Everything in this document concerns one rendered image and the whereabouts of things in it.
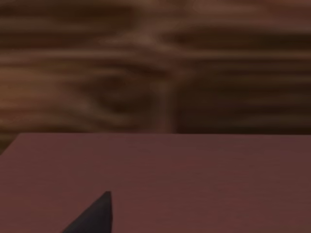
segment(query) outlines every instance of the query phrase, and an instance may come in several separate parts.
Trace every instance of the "brown table surface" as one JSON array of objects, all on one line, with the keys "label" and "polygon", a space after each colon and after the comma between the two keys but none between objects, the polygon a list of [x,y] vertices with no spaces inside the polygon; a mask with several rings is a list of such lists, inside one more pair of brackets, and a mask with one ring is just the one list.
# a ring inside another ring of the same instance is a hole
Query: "brown table surface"
[{"label": "brown table surface", "polygon": [[59,233],[112,191],[114,233],[310,233],[311,136],[21,134],[0,233]]}]

